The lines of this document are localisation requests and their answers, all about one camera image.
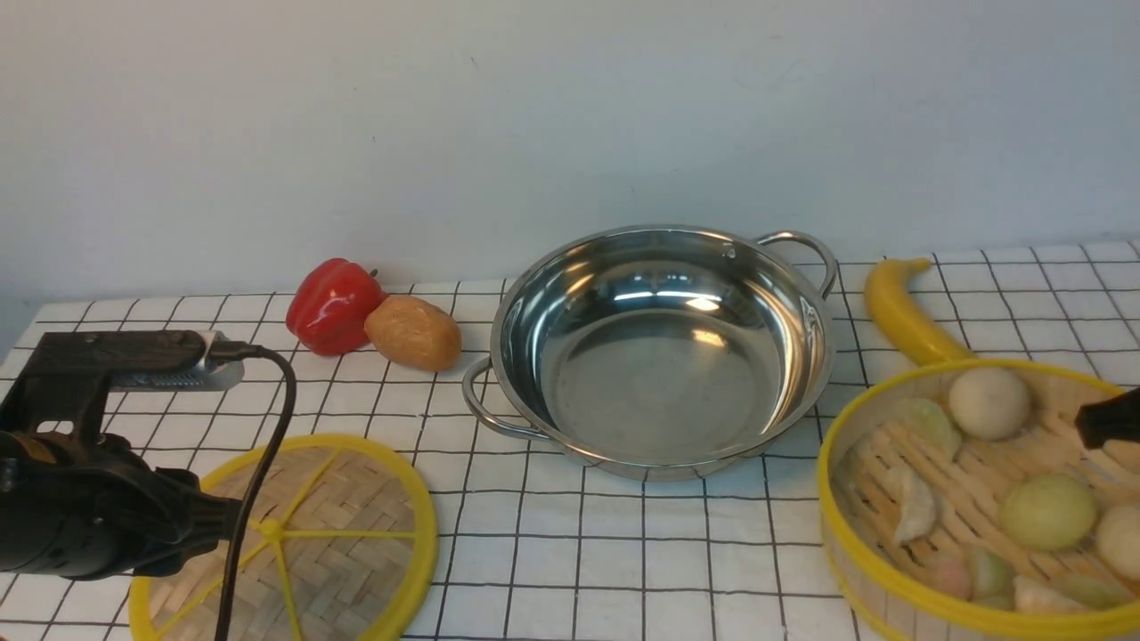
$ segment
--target black cable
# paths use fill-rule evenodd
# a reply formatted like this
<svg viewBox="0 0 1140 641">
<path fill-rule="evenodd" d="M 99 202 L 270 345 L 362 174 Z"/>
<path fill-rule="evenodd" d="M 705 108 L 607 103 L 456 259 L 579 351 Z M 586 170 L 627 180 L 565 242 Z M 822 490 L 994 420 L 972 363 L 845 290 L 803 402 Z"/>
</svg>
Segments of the black cable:
<svg viewBox="0 0 1140 641">
<path fill-rule="evenodd" d="M 285 401 L 282 404 L 282 414 L 277 420 L 266 451 L 258 462 L 258 468 L 250 478 L 250 486 L 245 488 L 245 496 L 242 498 L 242 509 L 237 513 L 237 522 L 234 524 L 234 535 L 229 539 L 229 550 L 226 551 L 226 569 L 222 573 L 221 582 L 221 605 L 218 607 L 218 626 L 214 628 L 214 641 L 226 641 L 229 639 L 229 618 L 234 611 L 234 592 L 237 583 L 237 566 L 242 558 L 242 541 L 245 538 L 246 524 L 250 521 L 250 513 L 253 511 L 253 501 L 261 490 L 261 484 L 269 473 L 269 465 L 277 456 L 282 441 L 285 440 L 285 432 L 288 430 L 288 422 L 293 419 L 293 407 L 296 405 L 296 374 L 293 366 L 284 356 L 271 349 L 261 346 L 251 346 L 252 351 L 243 354 L 255 358 L 268 358 L 280 367 L 285 375 Z"/>
</svg>

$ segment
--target white grid tablecloth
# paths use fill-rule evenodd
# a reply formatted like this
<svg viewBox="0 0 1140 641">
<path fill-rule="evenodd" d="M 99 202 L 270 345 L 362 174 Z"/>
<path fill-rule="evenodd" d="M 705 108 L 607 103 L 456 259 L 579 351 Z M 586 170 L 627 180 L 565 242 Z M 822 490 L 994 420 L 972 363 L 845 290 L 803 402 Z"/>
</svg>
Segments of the white grid tablecloth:
<svg viewBox="0 0 1140 641">
<path fill-rule="evenodd" d="M 912 291 L 975 351 L 1140 384 L 1140 244 L 933 258 Z M 214 328 L 291 355 L 301 381 L 291 435 L 376 439 L 432 489 L 440 561 L 407 639 L 871 641 L 828 574 L 813 470 L 842 406 L 910 367 L 868 319 L 861 292 L 872 265 L 845 262 L 828 299 L 839 352 L 815 411 L 763 456 L 693 482 L 643 487 L 477 427 L 459 379 L 486 354 L 503 281 L 410 289 L 463 330 L 461 365 L 438 376 L 370 348 L 315 357 L 285 330 L 291 295 L 241 294 L 47 306 L 0 366 L 0 393 L 44 331 Z M 268 438 L 278 379 L 271 364 L 246 362 L 245 381 L 227 392 L 113 395 L 106 429 L 154 465 L 205 474 Z M 497 384 L 482 391 L 489 408 L 515 414 Z M 128 585 L 0 575 L 0 636 L 130 639 Z"/>
</svg>

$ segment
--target stainless steel pot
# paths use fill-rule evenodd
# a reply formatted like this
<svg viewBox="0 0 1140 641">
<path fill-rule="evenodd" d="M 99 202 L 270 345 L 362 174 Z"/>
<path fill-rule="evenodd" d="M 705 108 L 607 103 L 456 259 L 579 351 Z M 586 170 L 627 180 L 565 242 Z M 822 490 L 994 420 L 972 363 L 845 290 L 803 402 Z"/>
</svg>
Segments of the stainless steel pot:
<svg viewBox="0 0 1140 641">
<path fill-rule="evenodd" d="M 820 254 L 822 285 L 763 249 L 780 241 Z M 616 474 L 707 476 L 762 452 L 823 391 L 834 351 L 823 298 L 836 273 L 831 251 L 799 232 L 747 241 L 654 226 L 581 238 L 507 292 L 464 399 L 500 433 Z M 480 401 L 475 380 L 491 367 L 529 424 Z"/>
</svg>

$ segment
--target white ball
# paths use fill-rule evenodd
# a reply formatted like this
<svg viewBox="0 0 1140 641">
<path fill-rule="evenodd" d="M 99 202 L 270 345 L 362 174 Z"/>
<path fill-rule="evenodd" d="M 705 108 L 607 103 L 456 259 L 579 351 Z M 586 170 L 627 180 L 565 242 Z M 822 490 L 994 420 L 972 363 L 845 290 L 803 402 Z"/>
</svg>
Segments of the white ball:
<svg viewBox="0 0 1140 641">
<path fill-rule="evenodd" d="M 1097 553 L 1108 567 L 1140 581 L 1140 506 L 1110 508 L 1097 526 Z"/>
<path fill-rule="evenodd" d="M 1001 367 L 968 370 L 950 386 L 950 414 L 969 436 L 997 440 L 1013 436 L 1029 417 L 1029 387 Z"/>
</svg>

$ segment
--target banana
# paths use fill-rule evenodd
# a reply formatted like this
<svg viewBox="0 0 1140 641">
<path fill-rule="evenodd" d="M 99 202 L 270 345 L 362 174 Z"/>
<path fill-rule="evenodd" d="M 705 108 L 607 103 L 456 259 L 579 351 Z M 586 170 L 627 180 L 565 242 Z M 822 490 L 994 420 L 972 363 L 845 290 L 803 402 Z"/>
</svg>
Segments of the banana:
<svg viewBox="0 0 1140 641">
<path fill-rule="evenodd" d="M 876 265 L 863 286 L 871 320 L 895 349 L 918 365 L 977 358 L 931 320 L 907 292 L 911 277 L 929 268 L 925 258 L 886 259 Z"/>
</svg>

